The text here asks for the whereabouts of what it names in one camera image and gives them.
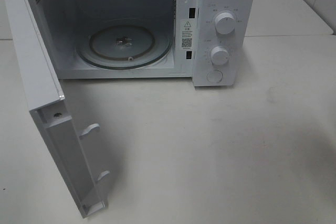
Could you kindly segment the round white door button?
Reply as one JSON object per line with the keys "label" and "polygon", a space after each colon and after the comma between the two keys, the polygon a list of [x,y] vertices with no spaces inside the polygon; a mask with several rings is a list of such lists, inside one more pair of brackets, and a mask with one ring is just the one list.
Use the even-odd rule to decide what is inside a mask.
{"label": "round white door button", "polygon": [[223,79],[223,73],[220,70],[213,70],[206,77],[210,83],[220,83]]}

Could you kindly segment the white microwave knob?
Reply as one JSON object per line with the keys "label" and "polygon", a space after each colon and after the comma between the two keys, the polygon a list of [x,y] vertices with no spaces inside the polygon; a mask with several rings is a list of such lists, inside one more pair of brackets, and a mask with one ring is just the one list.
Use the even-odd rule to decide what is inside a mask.
{"label": "white microwave knob", "polygon": [[225,65],[229,60],[229,56],[229,51],[224,47],[217,46],[210,51],[211,62],[217,66]]}
{"label": "white microwave knob", "polygon": [[224,10],[214,17],[215,29],[221,35],[231,33],[236,26],[236,16],[229,10]]}

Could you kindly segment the white microwave door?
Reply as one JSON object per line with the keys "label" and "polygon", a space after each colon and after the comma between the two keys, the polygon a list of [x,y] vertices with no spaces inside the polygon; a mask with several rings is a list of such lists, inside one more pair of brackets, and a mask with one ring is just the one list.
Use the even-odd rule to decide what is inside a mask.
{"label": "white microwave door", "polygon": [[82,145],[99,124],[77,131],[50,59],[41,1],[5,0],[29,113],[83,218],[107,206]]}

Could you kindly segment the white warning label sticker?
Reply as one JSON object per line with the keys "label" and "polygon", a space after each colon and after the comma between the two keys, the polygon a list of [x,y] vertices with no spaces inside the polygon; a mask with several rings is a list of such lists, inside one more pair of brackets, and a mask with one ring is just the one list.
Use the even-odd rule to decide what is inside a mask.
{"label": "white warning label sticker", "polygon": [[195,33],[194,19],[182,19],[180,22],[180,45],[183,50],[193,49],[193,38]]}

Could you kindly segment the glass microwave turntable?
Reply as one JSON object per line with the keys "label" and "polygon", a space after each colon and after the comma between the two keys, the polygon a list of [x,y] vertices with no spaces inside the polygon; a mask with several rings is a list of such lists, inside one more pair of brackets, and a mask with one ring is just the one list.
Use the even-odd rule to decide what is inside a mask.
{"label": "glass microwave turntable", "polygon": [[164,58],[174,40],[174,21],[112,19],[79,32],[77,54],[88,64],[111,70],[141,68]]}

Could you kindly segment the white microwave oven body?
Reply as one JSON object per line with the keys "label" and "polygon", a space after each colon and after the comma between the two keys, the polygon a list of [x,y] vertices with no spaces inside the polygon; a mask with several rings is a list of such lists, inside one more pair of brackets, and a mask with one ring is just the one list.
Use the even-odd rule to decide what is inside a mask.
{"label": "white microwave oven body", "polygon": [[[236,77],[241,48],[253,0],[36,0],[38,14],[50,33],[50,59],[59,79],[191,78],[196,87],[231,86]],[[221,35],[214,17],[229,10],[236,16],[235,29]],[[79,32],[86,26],[112,19],[159,19],[174,21],[174,40],[169,53],[150,65],[126,70],[102,69],[85,62],[76,52]],[[183,50],[180,22],[194,19],[193,49]],[[212,64],[214,47],[229,51],[225,65]],[[207,74],[220,70],[220,83],[210,83]]]}

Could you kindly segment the white adjacent table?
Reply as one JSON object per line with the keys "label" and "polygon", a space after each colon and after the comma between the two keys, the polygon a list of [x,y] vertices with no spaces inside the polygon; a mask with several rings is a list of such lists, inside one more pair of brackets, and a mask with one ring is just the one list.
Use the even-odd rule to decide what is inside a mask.
{"label": "white adjacent table", "polygon": [[247,37],[331,34],[304,0],[253,0],[246,30]]}

